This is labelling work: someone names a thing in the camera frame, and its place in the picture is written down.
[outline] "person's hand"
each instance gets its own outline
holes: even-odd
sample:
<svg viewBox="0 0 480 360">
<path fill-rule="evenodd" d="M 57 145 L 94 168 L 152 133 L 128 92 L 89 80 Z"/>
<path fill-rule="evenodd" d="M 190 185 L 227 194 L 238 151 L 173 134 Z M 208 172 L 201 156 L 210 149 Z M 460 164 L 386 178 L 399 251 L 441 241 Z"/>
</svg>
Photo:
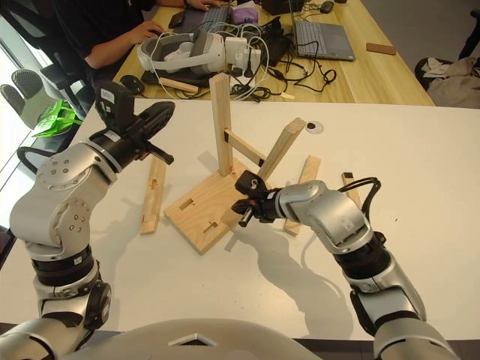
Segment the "person's hand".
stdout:
<svg viewBox="0 0 480 360">
<path fill-rule="evenodd" d="M 209 7 L 207 5 L 215 6 L 216 8 L 220 6 L 217 0 L 187 0 L 187 4 L 189 4 L 192 8 L 200 9 L 203 11 L 209 10 Z"/>
<path fill-rule="evenodd" d="M 131 43 L 134 45 L 140 44 L 148 38 L 158 38 L 158 35 L 162 32 L 164 32 L 164 28 L 158 25 L 155 21 L 145 21 L 136 28 L 132 28 L 128 34 Z"/>
</svg>

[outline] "green bag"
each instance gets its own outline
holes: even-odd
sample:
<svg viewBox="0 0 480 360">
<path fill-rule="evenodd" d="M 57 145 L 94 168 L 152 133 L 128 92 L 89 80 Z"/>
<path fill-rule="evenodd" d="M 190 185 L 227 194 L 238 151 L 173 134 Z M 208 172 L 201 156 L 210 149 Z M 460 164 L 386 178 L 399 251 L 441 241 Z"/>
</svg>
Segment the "green bag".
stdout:
<svg viewBox="0 0 480 360">
<path fill-rule="evenodd" d="M 77 114 L 67 101 L 58 100 L 42 112 L 31 135 L 52 137 L 65 132 L 72 124 L 81 125 L 82 121 L 77 118 Z"/>
</svg>

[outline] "wooden board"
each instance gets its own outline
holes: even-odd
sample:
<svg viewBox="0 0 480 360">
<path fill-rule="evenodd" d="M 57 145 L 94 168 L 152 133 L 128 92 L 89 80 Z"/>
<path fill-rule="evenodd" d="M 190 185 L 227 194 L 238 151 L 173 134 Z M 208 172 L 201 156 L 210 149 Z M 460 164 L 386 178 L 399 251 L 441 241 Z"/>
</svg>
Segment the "wooden board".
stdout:
<svg viewBox="0 0 480 360">
<path fill-rule="evenodd" d="M 218 171 L 227 176 L 232 171 L 232 146 L 225 142 L 225 129 L 232 129 L 230 115 L 230 81 L 228 75 L 219 73 L 210 80 L 211 107 L 213 109 L 213 123 L 215 140 L 217 141 Z"/>
<path fill-rule="evenodd" d="M 233 133 L 231 130 L 225 129 L 225 139 L 238 152 L 245 155 L 247 159 L 250 159 L 259 167 L 261 167 L 265 162 L 266 156 L 264 154 L 256 150 L 252 145 L 243 140 L 240 136 Z"/>
<path fill-rule="evenodd" d="M 277 167 L 280 160 L 282 160 L 282 158 L 288 152 L 288 149 L 290 149 L 290 146 L 293 144 L 306 124 L 307 123 L 305 121 L 301 120 L 300 118 L 296 118 L 282 130 L 280 136 L 273 145 L 273 148 L 271 148 L 270 153 L 265 159 L 265 163 L 263 163 L 258 172 L 258 176 L 262 178 L 264 182 L 266 182 L 269 176 L 273 173 L 275 167 Z"/>
<path fill-rule="evenodd" d="M 321 160 L 318 157 L 308 155 L 307 160 L 301 171 L 300 179 L 298 183 L 309 182 L 310 180 L 315 180 L 317 178 L 318 169 L 320 168 Z M 300 223 L 295 223 L 290 220 L 285 220 L 283 225 L 283 230 L 285 233 L 290 234 L 291 236 L 297 236 L 300 232 L 302 225 Z"/>
<path fill-rule="evenodd" d="M 219 172 L 210 175 L 165 209 L 165 215 L 200 254 L 242 218 L 230 208 L 244 197 L 235 189 L 235 183 L 245 170 L 247 167 L 234 158 L 233 172 L 227 176 Z"/>
<path fill-rule="evenodd" d="M 143 200 L 140 235 L 153 234 L 157 231 L 160 207 L 164 195 L 165 172 L 167 165 L 152 155 L 150 175 L 148 176 L 145 199 Z"/>
<path fill-rule="evenodd" d="M 353 178 L 353 174 L 351 172 L 342 172 L 343 185 L 348 185 L 354 181 L 355 179 Z M 359 209 L 362 208 L 362 201 L 360 200 L 360 195 L 357 189 L 347 191 L 346 195 L 358 206 Z"/>
</svg>

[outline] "person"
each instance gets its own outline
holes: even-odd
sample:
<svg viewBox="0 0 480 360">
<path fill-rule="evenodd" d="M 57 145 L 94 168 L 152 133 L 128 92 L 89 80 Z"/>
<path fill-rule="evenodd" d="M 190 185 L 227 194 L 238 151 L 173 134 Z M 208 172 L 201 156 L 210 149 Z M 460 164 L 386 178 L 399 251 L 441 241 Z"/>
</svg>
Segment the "person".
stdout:
<svg viewBox="0 0 480 360">
<path fill-rule="evenodd" d="M 208 11 L 216 0 L 54 0 L 58 21 L 71 46 L 85 60 L 88 81 L 111 80 L 131 48 L 164 29 L 144 21 L 142 10 L 153 5 L 191 6 Z"/>
</svg>

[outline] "white table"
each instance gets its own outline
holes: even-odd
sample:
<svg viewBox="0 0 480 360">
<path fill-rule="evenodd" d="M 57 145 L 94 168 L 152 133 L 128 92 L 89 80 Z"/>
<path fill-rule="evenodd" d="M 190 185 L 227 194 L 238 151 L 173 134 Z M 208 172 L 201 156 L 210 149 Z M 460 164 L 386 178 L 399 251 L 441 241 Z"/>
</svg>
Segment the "white table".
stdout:
<svg viewBox="0 0 480 360">
<path fill-rule="evenodd" d="M 138 111 L 153 100 L 138 100 Z M 217 168 L 211 104 L 177 102 L 154 139 L 175 155 L 163 208 Z M 322 158 L 319 179 L 377 176 L 371 220 L 415 284 L 430 323 L 448 339 L 480 338 L 480 112 L 421 106 L 340 103 L 233 103 L 232 127 L 268 153 L 283 126 L 300 116 L 324 133 L 303 132 L 271 177 L 295 182 L 307 155 Z M 90 112 L 76 139 L 103 127 Z M 113 287 L 106 330 L 127 331 L 185 317 L 249 320 L 292 338 L 369 339 L 349 287 L 329 253 L 302 227 L 297 238 L 251 221 L 200 256 L 163 216 L 140 237 L 150 160 L 132 163 L 97 206 L 91 246 Z M 0 321 L 36 317 L 34 272 L 18 241 L 0 271 Z"/>
</svg>

